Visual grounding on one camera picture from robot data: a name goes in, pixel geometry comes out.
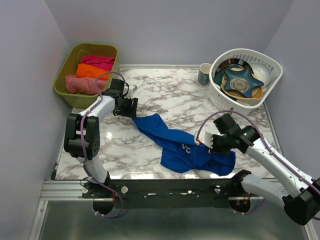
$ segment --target marble surface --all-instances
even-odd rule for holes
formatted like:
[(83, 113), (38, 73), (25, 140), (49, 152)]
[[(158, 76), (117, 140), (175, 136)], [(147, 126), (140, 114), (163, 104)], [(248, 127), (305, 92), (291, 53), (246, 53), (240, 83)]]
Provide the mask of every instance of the marble surface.
[[(209, 86), (198, 83), (196, 69), (125, 69), (122, 74), (130, 85), (137, 85), (139, 98), (137, 116), (160, 114), (169, 128), (191, 134), (218, 109), (210, 101)], [(275, 146), (271, 126), (262, 105), (249, 117)], [(243, 128), (246, 120), (237, 119)], [(205, 130), (218, 133), (214, 123), (208, 122)], [(100, 151), (98, 156), (112, 179), (198, 179), (230, 178), (246, 169), (261, 178), (273, 176), (258, 162), (236, 150), (236, 165), (231, 174), (218, 176), (204, 170), (185, 173), (171, 171), (160, 164), (162, 148), (138, 131), (130, 118), (109, 114), (100, 124)], [(86, 177), (80, 163), (64, 150), (58, 162), (56, 180), (76, 180)]]

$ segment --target gray mug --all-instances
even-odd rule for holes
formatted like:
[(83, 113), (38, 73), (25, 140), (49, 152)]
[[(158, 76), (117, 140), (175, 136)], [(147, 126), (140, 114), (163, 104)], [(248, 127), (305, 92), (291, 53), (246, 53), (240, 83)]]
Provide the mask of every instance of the gray mug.
[(209, 73), (210, 73), (211, 64), (202, 63), (199, 68), (198, 82), (202, 85), (209, 83)]

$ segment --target blue star-shaped dish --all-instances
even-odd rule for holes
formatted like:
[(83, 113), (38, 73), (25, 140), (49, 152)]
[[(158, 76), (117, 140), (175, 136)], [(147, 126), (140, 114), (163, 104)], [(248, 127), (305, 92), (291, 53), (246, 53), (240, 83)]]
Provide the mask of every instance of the blue star-shaped dish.
[(237, 91), (246, 98), (252, 98), (252, 90), (264, 85), (262, 81), (252, 76), (251, 69), (248, 67), (241, 71), (226, 69), (224, 73), (227, 76), (227, 82), (223, 88), (227, 91)]

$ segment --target light pink towel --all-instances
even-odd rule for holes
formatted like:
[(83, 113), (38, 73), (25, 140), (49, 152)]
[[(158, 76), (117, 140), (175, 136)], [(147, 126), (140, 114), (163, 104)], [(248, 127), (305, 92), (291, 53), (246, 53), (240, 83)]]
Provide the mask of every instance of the light pink towel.
[(115, 59), (116, 59), (115, 57), (110, 57), (110, 56), (87, 55), (81, 59), (80, 63), (88, 64), (100, 69), (111, 71), (115, 63)]
[[(89, 94), (95, 95), (98, 93), (96, 86), (95, 86), (95, 78), (92, 77), (81, 77), (78, 78), (77, 75), (67, 75), (65, 77), (65, 87), (68, 93), (75, 94), (75, 93), (82, 93), (82, 94)], [(102, 91), (108, 81), (99, 80), (97, 81), (97, 86)]]

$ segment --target white plastic basket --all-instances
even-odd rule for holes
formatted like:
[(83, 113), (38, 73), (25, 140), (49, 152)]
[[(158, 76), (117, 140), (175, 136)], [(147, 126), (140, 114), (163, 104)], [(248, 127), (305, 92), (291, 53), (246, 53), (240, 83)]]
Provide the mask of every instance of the white plastic basket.
[[(266, 85), (266, 90), (263, 92), (263, 97), (260, 100), (252, 100), (249, 103), (245, 103), (243, 101), (235, 101), (225, 95), (222, 91), (220, 91), (220, 87), (214, 83), (214, 73), (217, 70), (218, 66), (228, 59), (242, 59), (246, 62), (262, 62), (271, 69), (271, 81)], [(281, 65), (273, 60), (271, 57), (264, 55), (258, 51), (250, 50), (247, 48), (236, 48), (229, 51), (226, 51), (222, 55), (220, 55), (212, 64), (210, 68), (209, 78), (209, 94), (212, 103), (219, 110), (235, 110), (241, 112), (245, 115), (251, 112), (251, 110), (258, 108), (270, 94), (271, 90), (278, 83), (279, 79), (283, 75), (283, 69)], [(234, 118), (239, 118), (239, 115), (233, 114)]]

